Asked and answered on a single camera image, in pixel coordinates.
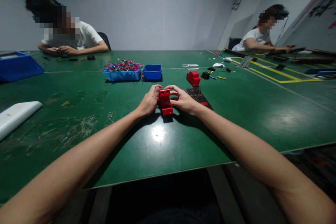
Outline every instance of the black hair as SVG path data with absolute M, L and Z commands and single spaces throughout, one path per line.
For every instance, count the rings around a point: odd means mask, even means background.
M 253 27 L 253 29 L 257 28 L 261 23 L 265 23 L 271 16 L 273 16 L 276 20 L 279 20 L 288 17 L 288 15 L 289 12 L 283 5 L 274 4 L 259 15 L 258 23 Z
M 57 28 L 67 8 L 56 0 L 26 0 L 26 9 L 32 12 L 36 23 L 52 23 Z

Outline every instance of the white power bank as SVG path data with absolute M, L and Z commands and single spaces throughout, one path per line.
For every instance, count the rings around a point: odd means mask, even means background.
M 39 101 L 17 103 L 0 113 L 0 141 L 41 107 Z

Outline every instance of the wire bundle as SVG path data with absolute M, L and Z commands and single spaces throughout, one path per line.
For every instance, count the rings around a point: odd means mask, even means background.
M 109 61 L 110 64 L 106 64 L 105 66 L 101 67 L 102 70 L 108 70 L 109 72 L 121 72 L 121 71 L 141 71 L 143 64 L 139 63 L 138 61 L 133 62 L 129 60 L 122 60 L 118 63 L 114 64 Z

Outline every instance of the black chair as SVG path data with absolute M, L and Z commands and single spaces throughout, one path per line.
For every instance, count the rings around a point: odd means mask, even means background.
M 228 49 L 232 50 L 232 48 L 239 44 L 241 42 L 242 39 L 240 38 L 229 38 L 229 47 Z
M 98 32 L 98 35 L 104 40 L 104 42 L 107 44 L 108 49 L 111 51 L 109 39 L 107 38 L 106 34 L 102 32 Z

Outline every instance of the yellow wire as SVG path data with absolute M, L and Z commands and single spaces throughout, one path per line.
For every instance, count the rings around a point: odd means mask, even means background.
M 266 55 L 266 54 L 269 54 L 269 53 L 267 52 L 265 54 L 254 54 L 254 55 L 263 56 L 263 55 Z

